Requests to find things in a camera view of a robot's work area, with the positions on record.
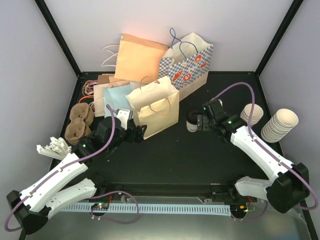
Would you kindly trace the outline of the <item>white takeout coffee cup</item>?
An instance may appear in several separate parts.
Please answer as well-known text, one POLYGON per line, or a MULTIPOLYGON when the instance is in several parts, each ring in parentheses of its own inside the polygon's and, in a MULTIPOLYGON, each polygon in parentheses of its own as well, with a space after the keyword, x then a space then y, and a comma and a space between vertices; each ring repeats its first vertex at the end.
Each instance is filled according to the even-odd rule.
POLYGON ((196 132, 198 130, 197 128, 197 123, 196 124, 192 124, 190 122, 187 121, 187 116, 186 116, 186 128, 189 132, 196 132))

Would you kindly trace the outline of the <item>black coffee cup lid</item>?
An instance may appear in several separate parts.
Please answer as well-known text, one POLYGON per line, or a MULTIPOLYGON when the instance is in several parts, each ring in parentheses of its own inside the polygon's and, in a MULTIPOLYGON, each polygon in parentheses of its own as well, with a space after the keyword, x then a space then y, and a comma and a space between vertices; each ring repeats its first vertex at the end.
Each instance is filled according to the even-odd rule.
POLYGON ((198 110, 190 110, 186 115, 186 120, 191 124, 196 124, 199 114, 200 112, 198 110))

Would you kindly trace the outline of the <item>beige kraft paper bag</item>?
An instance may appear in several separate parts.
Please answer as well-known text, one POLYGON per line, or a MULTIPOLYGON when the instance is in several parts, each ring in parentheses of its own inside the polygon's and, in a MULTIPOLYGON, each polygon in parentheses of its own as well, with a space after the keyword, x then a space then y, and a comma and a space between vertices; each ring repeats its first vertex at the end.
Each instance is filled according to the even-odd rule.
POLYGON ((133 110, 134 123, 146 125, 146 140, 179 121, 180 92, 169 76, 140 85, 126 96, 133 110))

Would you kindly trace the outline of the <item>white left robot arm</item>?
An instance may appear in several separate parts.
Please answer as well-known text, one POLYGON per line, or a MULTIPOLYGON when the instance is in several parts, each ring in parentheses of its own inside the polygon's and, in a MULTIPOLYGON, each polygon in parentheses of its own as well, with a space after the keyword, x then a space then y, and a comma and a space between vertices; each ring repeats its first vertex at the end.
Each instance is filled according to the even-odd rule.
POLYGON ((108 116, 97 129, 82 138, 61 162, 32 186, 22 191, 11 191, 6 199, 10 216, 19 222, 19 230, 31 235, 40 230, 50 218, 65 207, 85 199, 101 200, 112 195, 107 182, 98 173, 91 172, 80 182, 66 185, 89 170, 93 158, 110 155, 123 142, 143 141, 147 125, 136 125, 129 117, 108 116))

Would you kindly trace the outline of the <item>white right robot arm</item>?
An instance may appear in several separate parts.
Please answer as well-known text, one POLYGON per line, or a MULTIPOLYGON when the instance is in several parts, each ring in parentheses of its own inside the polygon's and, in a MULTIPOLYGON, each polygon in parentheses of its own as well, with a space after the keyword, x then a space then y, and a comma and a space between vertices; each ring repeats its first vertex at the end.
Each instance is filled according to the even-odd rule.
POLYGON ((286 213, 310 195, 306 187, 309 171, 302 164, 284 158, 253 131, 237 115, 229 115, 217 99, 206 102, 197 115, 199 131, 213 131, 224 142, 230 142, 247 154, 267 176, 237 179, 228 187, 228 198, 234 202, 250 196, 268 201, 280 213, 286 213))

